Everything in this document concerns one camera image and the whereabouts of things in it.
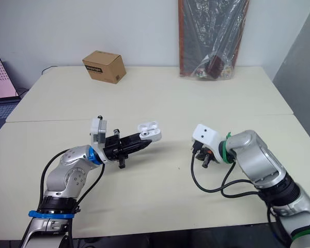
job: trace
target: plastic bag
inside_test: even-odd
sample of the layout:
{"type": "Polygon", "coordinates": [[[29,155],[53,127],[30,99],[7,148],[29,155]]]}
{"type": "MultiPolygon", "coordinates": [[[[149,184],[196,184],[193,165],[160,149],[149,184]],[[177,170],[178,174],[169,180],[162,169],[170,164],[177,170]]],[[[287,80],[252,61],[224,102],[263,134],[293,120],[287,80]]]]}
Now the plastic bag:
{"type": "Polygon", "coordinates": [[[248,5],[249,0],[178,0],[180,75],[232,78],[248,5]]]}

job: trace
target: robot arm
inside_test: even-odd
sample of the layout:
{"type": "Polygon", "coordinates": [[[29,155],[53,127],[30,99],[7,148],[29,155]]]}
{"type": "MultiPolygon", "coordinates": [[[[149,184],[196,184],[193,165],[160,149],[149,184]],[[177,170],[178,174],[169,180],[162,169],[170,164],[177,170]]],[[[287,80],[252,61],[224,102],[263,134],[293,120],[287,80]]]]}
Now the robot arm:
{"type": "Polygon", "coordinates": [[[119,167],[124,168],[129,154],[161,139],[161,130],[156,121],[141,124],[138,128],[140,133],[124,138],[119,137],[119,130],[116,129],[113,136],[106,138],[106,121],[101,116],[92,120],[92,147],[86,145],[67,150],[60,158],[59,165],[49,173],[46,191],[37,211],[29,212],[32,220],[22,239],[21,248],[73,247],[66,233],[70,231],[71,235],[72,219],[80,211],[78,204],[91,189],[77,201],[88,172],[102,164],[102,171],[93,187],[101,178],[105,164],[119,161],[119,167]]]}
{"type": "Polygon", "coordinates": [[[293,240],[291,247],[310,247],[310,198],[255,131],[247,130],[225,139],[218,132],[198,125],[193,139],[209,148],[217,162],[235,159],[260,198],[278,216],[277,220],[293,240]]]}

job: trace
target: white table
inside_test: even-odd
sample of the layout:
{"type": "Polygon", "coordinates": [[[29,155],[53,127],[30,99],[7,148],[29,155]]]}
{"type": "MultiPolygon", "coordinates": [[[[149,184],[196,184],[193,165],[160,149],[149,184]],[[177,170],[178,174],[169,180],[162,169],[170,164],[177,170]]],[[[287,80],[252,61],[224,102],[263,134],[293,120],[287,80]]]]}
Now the white table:
{"type": "MultiPolygon", "coordinates": [[[[190,175],[191,135],[198,123],[220,131],[254,129],[310,195],[310,138],[294,115],[259,115],[232,118],[199,114],[186,118],[166,113],[157,117],[163,138],[133,154],[127,167],[107,166],[101,181],[81,204],[74,220],[74,237],[95,237],[153,231],[216,227],[266,222],[266,208],[257,196],[223,198],[199,190],[190,175]]],[[[152,119],[108,119],[108,135],[136,132],[136,125],[152,119]]],[[[0,130],[0,240],[20,239],[37,207],[43,167],[59,151],[89,144],[90,120],[6,123],[0,130]]],[[[218,187],[229,165],[208,169],[195,164],[196,177],[206,188],[218,187]]],[[[97,177],[92,170],[85,188],[97,177]]],[[[233,171],[231,180],[245,178],[233,171]]],[[[235,185],[228,193],[250,190],[235,185]]]]}
{"type": "Polygon", "coordinates": [[[57,67],[44,74],[8,117],[31,120],[182,119],[217,115],[292,114],[261,67],[237,67],[228,81],[179,76],[176,67],[127,67],[118,84],[92,80],[85,67],[57,67]]]}

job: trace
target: green band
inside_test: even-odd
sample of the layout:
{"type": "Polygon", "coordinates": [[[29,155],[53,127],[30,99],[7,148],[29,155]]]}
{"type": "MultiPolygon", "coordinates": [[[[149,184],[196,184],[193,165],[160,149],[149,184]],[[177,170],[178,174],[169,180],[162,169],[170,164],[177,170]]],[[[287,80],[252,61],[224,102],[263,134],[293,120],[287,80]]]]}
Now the green band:
{"type": "MultiPolygon", "coordinates": [[[[229,132],[227,135],[226,135],[226,140],[231,137],[231,132],[229,132]]],[[[223,142],[223,161],[227,164],[230,164],[230,162],[227,160],[227,157],[226,157],[226,141],[223,142]]]]}
{"type": "Polygon", "coordinates": [[[295,239],[304,236],[304,235],[308,235],[310,234],[310,229],[309,230],[304,230],[302,232],[299,232],[298,234],[294,235],[294,237],[292,237],[292,240],[294,241],[295,239]]]}

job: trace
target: cardboard box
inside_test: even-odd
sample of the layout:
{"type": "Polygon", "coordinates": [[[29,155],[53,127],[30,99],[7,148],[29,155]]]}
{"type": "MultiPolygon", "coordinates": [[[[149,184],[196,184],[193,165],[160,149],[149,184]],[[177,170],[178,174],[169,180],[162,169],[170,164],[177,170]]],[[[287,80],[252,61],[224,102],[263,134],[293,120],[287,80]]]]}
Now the cardboard box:
{"type": "Polygon", "coordinates": [[[122,57],[119,54],[95,51],[83,59],[92,79],[117,84],[126,74],[122,57]]]}

